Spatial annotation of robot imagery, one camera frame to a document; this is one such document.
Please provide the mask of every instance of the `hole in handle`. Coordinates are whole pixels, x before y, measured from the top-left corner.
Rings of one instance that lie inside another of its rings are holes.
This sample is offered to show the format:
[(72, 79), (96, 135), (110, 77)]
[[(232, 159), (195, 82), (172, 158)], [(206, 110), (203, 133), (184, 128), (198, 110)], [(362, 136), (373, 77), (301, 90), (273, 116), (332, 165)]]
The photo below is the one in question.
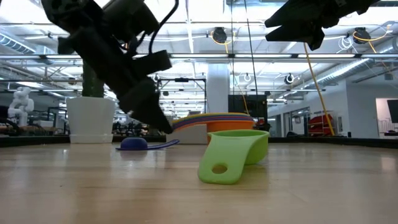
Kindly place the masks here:
[(225, 164), (217, 164), (213, 166), (212, 170), (215, 174), (224, 174), (228, 170)]

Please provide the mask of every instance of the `cable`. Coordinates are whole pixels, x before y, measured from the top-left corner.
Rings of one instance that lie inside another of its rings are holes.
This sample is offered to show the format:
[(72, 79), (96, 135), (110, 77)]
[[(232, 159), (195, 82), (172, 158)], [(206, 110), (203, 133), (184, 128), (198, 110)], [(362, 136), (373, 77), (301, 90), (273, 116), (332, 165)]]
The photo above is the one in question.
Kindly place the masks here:
[(141, 38), (138, 41), (137, 48), (142, 44), (142, 42), (144, 41), (146, 35), (147, 35), (146, 32), (142, 34)]
[[(235, 35), (235, 32), (233, 31), (233, 6), (231, 5), (231, 34), (234, 36)], [(231, 41), (232, 42), (232, 53), (234, 53), (234, 42), (233, 41)], [(226, 51), (226, 53), (228, 54), (228, 46), (227, 46), (227, 44), (222, 44), (222, 45), (225, 45), (225, 51)], [(243, 94), (243, 91), (241, 90), (241, 87), (239, 87), (239, 85), (238, 85), (238, 81), (236, 80), (236, 77), (235, 77), (235, 62), (234, 62), (234, 57), (232, 58), (232, 66), (231, 66), (231, 68), (232, 68), (232, 76), (233, 76), (233, 78), (234, 78), (234, 80), (233, 80), (233, 85), (232, 85), (232, 87), (233, 87), (233, 95), (235, 95), (235, 83), (236, 83), (236, 86), (238, 87), (238, 89), (239, 89), (239, 91), (240, 91), (240, 93), (241, 93), (241, 95), (242, 95), (242, 98), (243, 98), (243, 103), (244, 103), (244, 108), (246, 109), (246, 113), (250, 116), (250, 114), (249, 114), (249, 110), (248, 110), (248, 104), (246, 103), (246, 98), (244, 97), (244, 94)]]
[(325, 106), (325, 103), (323, 102), (323, 97), (322, 97), (321, 91), (319, 90), (319, 86), (318, 86), (318, 83), (317, 83), (317, 79), (315, 78), (315, 74), (314, 74), (314, 72), (313, 72), (313, 70), (312, 70), (310, 56), (309, 56), (309, 54), (308, 54), (307, 46), (305, 45), (305, 43), (304, 43), (304, 50), (305, 50), (305, 55), (307, 56), (307, 62), (308, 62), (308, 66), (310, 67), (310, 71), (311, 71), (311, 75), (312, 75), (313, 82), (314, 82), (314, 84), (315, 84), (315, 87), (316, 87), (317, 90), (318, 90), (319, 99), (321, 99), (321, 104), (322, 104), (323, 112), (325, 113), (326, 120), (328, 121), (328, 125), (329, 125), (329, 129), (330, 129), (331, 135), (334, 136), (334, 135), (335, 135), (335, 131), (333, 130), (333, 127), (331, 126), (330, 119), (329, 119), (329, 115), (328, 115), (328, 111), (326, 110), (326, 106)]
[[(235, 74), (233, 74), (232, 76), (234, 77), (234, 82), (235, 82), (235, 83), (238, 83), (238, 82), (236, 81)], [(239, 85), (236, 85), (236, 86), (238, 87), (239, 91), (240, 91), (241, 94), (242, 94), (243, 103), (244, 103), (244, 108), (246, 109), (246, 113), (247, 113), (248, 115), (250, 115), (250, 114), (249, 114), (249, 110), (248, 110), (248, 104), (246, 103), (246, 98), (244, 97), (244, 94), (243, 94), (243, 92), (242, 92), (242, 90), (241, 90), (241, 87), (239, 87)]]
[(386, 33), (385, 33), (383, 36), (378, 37), (378, 38), (375, 38), (375, 39), (362, 39), (362, 38), (359, 38), (359, 37), (355, 36), (355, 34), (357, 33), (356, 31), (353, 33), (353, 37), (355, 37), (355, 39), (362, 40), (362, 41), (375, 41), (375, 40), (380, 40), (380, 39), (383, 39), (383, 38), (386, 37), (386, 35), (388, 34), (388, 29), (389, 29), (389, 27), (387, 27)]
[(152, 47), (154, 45), (154, 41), (155, 41), (155, 37), (156, 37), (157, 33), (159, 33), (160, 29), (168, 21), (168, 19), (170, 19), (170, 17), (172, 17), (172, 15), (178, 9), (179, 5), (180, 5), (180, 1), (175, 0), (175, 4), (174, 4), (172, 10), (163, 18), (162, 22), (160, 22), (160, 24), (159, 24), (159, 27), (155, 30), (154, 34), (152, 34), (152, 37), (150, 38), (150, 42), (149, 42), (149, 49), (148, 49), (150, 54), (152, 54)]
[(354, 41), (352, 38), (348, 38), (348, 37), (342, 37), (339, 41), (338, 41), (338, 46), (341, 50), (337, 51), (336, 54), (344, 51), (344, 50), (348, 50), (350, 49), (354, 44)]
[(256, 68), (254, 68), (253, 46), (252, 46), (252, 43), (251, 43), (250, 23), (249, 23), (249, 16), (248, 16), (248, 4), (247, 4), (246, 0), (244, 0), (244, 9), (246, 11), (246, 21), (248, 23), (251, 61), (252, 61), (252, 64), (253, 64), (254, 84), (256, 86), (256, 112), (257, 112), (257, 120), (259, 121), (260, 120), (259, 113), (258, 113), (259, 93), (258, 93), (258, 88), (257, 88)]

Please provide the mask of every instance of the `green measuring cup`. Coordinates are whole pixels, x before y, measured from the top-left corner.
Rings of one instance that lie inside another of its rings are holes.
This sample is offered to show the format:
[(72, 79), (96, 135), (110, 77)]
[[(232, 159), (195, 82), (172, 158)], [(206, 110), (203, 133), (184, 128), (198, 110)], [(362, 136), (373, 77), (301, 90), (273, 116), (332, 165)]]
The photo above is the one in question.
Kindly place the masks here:
[(234, 184), (244, 165), (256, 164), (268, 152), (266, 131), (232, 130), (208, 133), (211, 141), (198, 169), (198, 177), (209, 184)]

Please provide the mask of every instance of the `blue object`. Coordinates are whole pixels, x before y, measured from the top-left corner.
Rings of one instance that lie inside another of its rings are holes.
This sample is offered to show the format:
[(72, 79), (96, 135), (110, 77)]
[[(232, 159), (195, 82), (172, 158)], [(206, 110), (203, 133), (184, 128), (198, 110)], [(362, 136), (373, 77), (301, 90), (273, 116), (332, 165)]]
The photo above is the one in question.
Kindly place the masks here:
[(148, 146), (147, 141), (143, 138), (125, 138), (120, 144), (120, 148), (116, 149), (120, 151), (154, 150), (154, 149), (162, 149), (165, 147), (173, 146), (179, 142), (180, 142), (179, 140), (173, 140), (157, 146)]

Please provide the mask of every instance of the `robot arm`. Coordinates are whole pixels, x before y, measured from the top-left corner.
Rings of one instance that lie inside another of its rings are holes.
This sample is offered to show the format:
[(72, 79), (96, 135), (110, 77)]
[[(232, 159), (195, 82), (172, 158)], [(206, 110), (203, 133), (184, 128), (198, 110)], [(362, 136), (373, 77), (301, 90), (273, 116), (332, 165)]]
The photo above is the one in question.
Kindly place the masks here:
[(25, 112), (32, 112), (35, 108), (35, 103), (32, 99), (27, 99), (27, 105), (25, 106)]
[(103, 9), (94, 0), (42, 0), (42, 4), (48, 19), (70, 33), (68, 38), (58, 39), (59, 54), (77, 52), (132, 118), (165, 133), (173, 131), (159, 106), (155, 83), (147, 77), (171, 68), (168, 53), (162, 50), (133, 58), (141, 43), (137, 35), (160, 29), (143, 0), (112, 0)]
[(266, 20), (266, 27), (280, 26), (266, 35), (268, 41), (305, 42), (318, 49), (325, 37), (322, 28), (338, 24), (353, 12), (365, 13), (380, 0), (288, 0)]

